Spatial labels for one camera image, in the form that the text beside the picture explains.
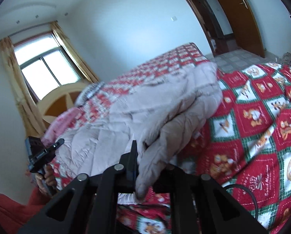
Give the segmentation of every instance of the beige curtain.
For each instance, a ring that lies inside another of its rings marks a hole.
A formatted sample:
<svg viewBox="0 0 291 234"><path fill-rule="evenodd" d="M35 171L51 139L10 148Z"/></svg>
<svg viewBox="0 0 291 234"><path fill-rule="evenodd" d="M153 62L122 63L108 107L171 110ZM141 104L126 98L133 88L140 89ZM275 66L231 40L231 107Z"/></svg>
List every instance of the beige curtain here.
<svg viewBox="0 0 291 234"><path fill-rule="evenodd" d="M22 71L14 54L14 47L9 37L0 41L3 64L8 73L17 108L22 116L26 136L40 137L46 130L42 116L29 94Z"/></svg>
<svg viewBox="0 0 291 234"><path fill-rule="evenodd" d="M85 78L92 83L96 83L99 81L99 78L96 74L94 74L90 67L86 64L84 60L77 54L77 52L73 49L69 38L63 33L61 27L57 22L51 22L51 29L54 33L54 36L59 41L60 45L64 48L64 50L71 57L73 62L79 68L79 70L84 74Z"/></svg>

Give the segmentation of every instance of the white comforter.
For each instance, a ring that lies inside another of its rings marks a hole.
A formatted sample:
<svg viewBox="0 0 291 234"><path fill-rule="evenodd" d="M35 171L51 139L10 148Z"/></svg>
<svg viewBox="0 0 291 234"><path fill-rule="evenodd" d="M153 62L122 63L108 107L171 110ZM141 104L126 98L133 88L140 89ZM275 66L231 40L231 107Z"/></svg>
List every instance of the white comforter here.
<svg viewBox="0 0 291 234"><path fill-rule="evenodd" d="M71 177L97 175L130 152L135 139L136 194L143 198L192 133L217 110L222 92L216 71L215 63L204 62L136 87L111 106L107 117L64 133L57 160Z"/></svg>

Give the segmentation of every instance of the red patterned bedspread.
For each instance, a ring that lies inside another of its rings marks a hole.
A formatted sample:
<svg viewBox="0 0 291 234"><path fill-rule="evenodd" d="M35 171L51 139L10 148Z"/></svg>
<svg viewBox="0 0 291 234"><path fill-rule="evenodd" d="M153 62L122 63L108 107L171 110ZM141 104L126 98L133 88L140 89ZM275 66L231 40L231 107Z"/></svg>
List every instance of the red patterned bedspread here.
<svg viewBox="0 0 291 234"><path fill-rule="evenodd" d="M105 116L111 103L134 85L203 59L190 44L135 68L88 101L70 127ZM291 214L291 68L252 65L241 72L218 73L218 78L223 102L179 154L179 166L191 174L209 173L220 184L248 187L258 202L259 222L277 233ZM53 164L64 187L70 179ZM254 215L249 195L239 189L231 193ZM117 218L140 233L169 233L169 196L150 190L145 203L119 206Z"/></svg>

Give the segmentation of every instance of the hand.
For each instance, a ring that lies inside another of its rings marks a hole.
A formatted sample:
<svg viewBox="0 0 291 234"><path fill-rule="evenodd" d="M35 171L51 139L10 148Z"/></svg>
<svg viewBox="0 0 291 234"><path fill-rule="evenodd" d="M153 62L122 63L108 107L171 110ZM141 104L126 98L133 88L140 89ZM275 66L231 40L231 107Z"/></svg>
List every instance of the hand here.
<svg viewBox="0 0 291 234"><path fill-rule="evenodd" d="M44 175L44 178L43 176L40 174L40 173L36 173L36 183L39 187L39 190L45 194L45 195L48 195L47 193L47 189L44 187L43 183L42 183L42 180L45 179L45 183L48 185L48 186L54 186L56 187L57 186L57 182L55 180L55 177L54 177L54 170L52 168L51 165L47 165L46 168L45 168L45 172L46 174Z"/></svg>

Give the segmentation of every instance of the pink pillow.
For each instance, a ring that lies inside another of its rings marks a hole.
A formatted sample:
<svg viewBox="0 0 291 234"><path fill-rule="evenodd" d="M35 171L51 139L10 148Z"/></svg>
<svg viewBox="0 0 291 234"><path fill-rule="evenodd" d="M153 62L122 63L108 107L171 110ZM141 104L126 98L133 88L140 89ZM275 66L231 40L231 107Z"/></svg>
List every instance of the pink pillow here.
<svg viewBox="0 0 291 234"><path fill-rule="evenodd" d="M56 139L65 132L68 125L79 114L80 109L78 107L72 107L60 114L49 126L48 130L42 137L42 143L48 147L55 143Z"/></svg>

